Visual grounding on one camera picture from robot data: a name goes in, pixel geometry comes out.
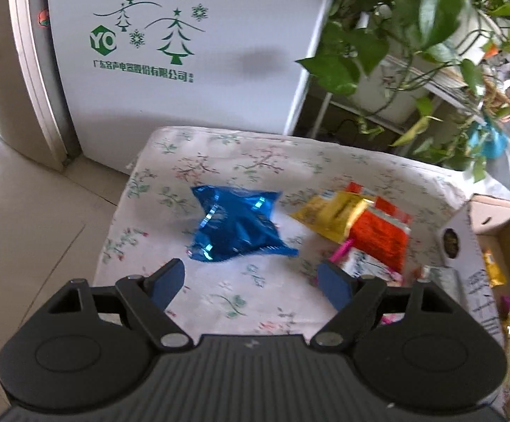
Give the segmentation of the pink white Ameria packet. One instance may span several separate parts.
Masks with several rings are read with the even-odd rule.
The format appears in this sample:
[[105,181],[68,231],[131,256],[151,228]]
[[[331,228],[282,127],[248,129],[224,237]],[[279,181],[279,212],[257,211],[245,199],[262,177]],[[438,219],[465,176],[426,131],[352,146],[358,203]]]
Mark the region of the pink white Ameria packet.
[[337,311],[343,309],[357,291],[350,279],[367,278],[382,279],[389,287],[402,286],[402,276],[399,273],[357,249],[351,239],[340,245],[318,270],[319,289]]

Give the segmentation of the blue foil snack bag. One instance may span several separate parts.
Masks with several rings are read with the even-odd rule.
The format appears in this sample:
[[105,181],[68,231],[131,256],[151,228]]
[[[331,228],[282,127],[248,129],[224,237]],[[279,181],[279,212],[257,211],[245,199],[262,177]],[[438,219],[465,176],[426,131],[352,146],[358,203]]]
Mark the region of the blue foil snack bag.
[[271,220],[279,192],[201,185],[192,193],[204,211],[188,255],[205,263],[220,263],[250,254],[296,256]]

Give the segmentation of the orange-red snack packet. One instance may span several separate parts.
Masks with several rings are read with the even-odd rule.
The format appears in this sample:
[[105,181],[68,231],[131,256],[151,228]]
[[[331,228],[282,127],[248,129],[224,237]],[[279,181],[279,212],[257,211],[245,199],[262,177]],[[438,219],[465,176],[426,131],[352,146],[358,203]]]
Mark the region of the orange-red snack packet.
[[374,191],[355,182],[346,186],[363,200],[361,211],[349,219],[346,237],[354,248],[402,274],[412,216]]

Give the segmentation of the yellow barcode snack packet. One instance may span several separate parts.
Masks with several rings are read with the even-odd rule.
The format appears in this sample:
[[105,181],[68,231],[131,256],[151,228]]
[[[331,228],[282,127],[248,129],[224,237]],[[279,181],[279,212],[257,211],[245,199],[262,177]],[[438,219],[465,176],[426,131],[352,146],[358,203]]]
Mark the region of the yellow barcode snack packet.
[[485,270],[488,274],[488,282],[491,288],[504,286],[506,284],[505,273],[499,266],[491,249],[483,250]]

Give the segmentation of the white cardboard box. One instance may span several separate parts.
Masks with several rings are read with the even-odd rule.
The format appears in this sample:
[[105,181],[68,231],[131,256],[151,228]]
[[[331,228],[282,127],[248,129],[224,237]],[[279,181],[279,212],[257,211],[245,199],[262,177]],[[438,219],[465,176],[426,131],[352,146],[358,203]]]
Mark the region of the white cardboard box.
[[[475,194],[438,231],[445,266],[458,273],[468,313],[505,350],[500,408],[510,419],[510,200]],[[491,249],[506,284],[491,288],[483,250]]]

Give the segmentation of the white metal plant stand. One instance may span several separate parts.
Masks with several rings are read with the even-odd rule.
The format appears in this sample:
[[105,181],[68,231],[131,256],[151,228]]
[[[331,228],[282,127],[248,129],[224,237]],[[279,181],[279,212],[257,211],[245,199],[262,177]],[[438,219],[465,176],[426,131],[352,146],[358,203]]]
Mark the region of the white metal plant stand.
[[321,101],[313,113],[303,110],[304,135],[309,138],[319,135],[331,106],[347,111],[347,119],[361,133],[375,135],[387,129],[402,136],[412,130],[412,113],[436,118],[437,106],[426,103],[429,96],[458,110],[465,123],[485,124],[488,87],[469,87],[458,61],[435,64],[422,58],[405,60],[386,55],[371,73],[363,72],[354,57],[316,55],[298,63],[310,76],[308,96]]

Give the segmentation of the blue round object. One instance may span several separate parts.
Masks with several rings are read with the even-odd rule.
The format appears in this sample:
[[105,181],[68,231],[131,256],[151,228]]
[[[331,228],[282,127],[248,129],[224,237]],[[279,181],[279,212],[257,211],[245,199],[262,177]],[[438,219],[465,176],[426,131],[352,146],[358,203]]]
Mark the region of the blue round object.
[[474,155],[485,156],[488,160],[497,159],[505,153],[508,137],[490,120],[474,122],[467,131],[467,147]]

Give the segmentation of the wicker basket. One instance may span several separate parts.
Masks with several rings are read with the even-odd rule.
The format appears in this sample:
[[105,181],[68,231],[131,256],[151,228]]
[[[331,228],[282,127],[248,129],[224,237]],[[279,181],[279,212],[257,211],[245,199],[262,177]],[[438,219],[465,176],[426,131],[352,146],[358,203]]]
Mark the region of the wicker basket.
[[497,81],[492,76],[484,76],[485,96],[483,108],[493,120],[502,124],[510,122],[510,87],[506,91],[498,88]]

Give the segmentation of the white refrigerator with green logo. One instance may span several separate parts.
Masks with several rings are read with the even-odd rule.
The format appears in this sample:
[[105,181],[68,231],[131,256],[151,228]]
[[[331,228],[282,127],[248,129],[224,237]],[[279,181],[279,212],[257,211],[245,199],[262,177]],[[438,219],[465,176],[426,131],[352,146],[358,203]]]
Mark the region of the white refrigerator with green logo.
[[290,135],[332,0],[9,0],[15,38],[49,35],[83,154],[124,171],[154,130]]

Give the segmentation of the green pothos plant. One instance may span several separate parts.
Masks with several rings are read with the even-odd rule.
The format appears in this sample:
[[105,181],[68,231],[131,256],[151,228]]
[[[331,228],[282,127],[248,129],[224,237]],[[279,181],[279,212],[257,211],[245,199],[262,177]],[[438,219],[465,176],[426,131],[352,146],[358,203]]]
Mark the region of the green pothos plant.
[[[504,90],[505,61],[510,60],[510,0],[333,0],[323,26],[316,55],[354,57],[363,72],[371,73],[388,55],[393,43],[401,45],[405,60],[445,42],[461,25],[465,8],[475,9],[494,24],[494,33],[483,45],[479,65],[461,62],[469,87],[485,85],[484,76],[496,79]],[[412,130],[393,141],[394,147],[411,147],[418,159],[456,171],[471,172],[475,180],[486,174],[488,159],[467,147],[469,127],[465,116],[434,96],[435,119],[418,113]]]

